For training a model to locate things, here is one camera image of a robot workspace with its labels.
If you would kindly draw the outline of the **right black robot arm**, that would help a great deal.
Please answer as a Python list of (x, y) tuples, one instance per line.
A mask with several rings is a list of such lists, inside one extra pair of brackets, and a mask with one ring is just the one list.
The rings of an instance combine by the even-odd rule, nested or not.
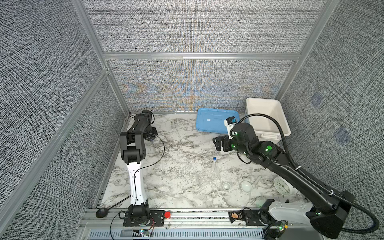
[[(235, 151), (237, 156), (245, 155), (252, 163), (283, 178), (310, 203), (309, 207), (305, 207), (267, 200), (259, 210), (262, 223), (273, 225), (276, 222), (289, 221), (311, 225), (318, 233), (330, 239), (336, 239), (340, 232), (369, 234), (379, 228), (379, 219), (356, 204), (354, 195), (348, 191), (334, 190), (298, 165), (289, 153), (285, 137), (282, 137), (283, 149), (270, 141), (260, 141), (253, 126), (246, 123), (247, 118), (245, 116), (237, 121), (235, 117), (229, 117), (224, 120), (228, 134), (213, 139), (216, 150)], [(345, 228), (344, 223), (351, 208), (369, 216), (373, 221), (372, 226), (364, 229)]]

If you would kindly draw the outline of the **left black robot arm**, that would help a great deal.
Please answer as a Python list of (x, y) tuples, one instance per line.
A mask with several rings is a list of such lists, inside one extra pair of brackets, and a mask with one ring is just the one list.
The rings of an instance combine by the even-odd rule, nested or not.
[(147, 154), (145, 141), (151, 141), (157, 135), (156, 128), (152, 127), (153, 123), (153, 113), (149, 109), (144, 109), (134, 116), (131, 128), (120, 133), (119, 136), (121, 158), (129, 172), (131, 203), (127, 218), (132, 224), (148, 224), (151, 218), (142, 176), (142, 160)]

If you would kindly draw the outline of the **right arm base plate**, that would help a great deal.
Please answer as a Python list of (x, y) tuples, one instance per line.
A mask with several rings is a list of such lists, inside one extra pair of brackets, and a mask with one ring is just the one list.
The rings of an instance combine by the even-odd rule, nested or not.
[(243, 209), (243, 214), (245, 217), (246, 226), (254, 227), (254, 226), (264, 226), (265, 224), (262, 222), (258, 209)]

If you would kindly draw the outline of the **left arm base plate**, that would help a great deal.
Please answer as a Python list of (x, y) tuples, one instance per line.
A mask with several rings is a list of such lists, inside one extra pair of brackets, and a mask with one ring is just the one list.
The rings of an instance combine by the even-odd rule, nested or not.
[(164, 210), (150, 210), (148, 215), (135, 216), (133, 213), (127, 213), (124, 218), (124, 227), (163, 227), (165, 221)]

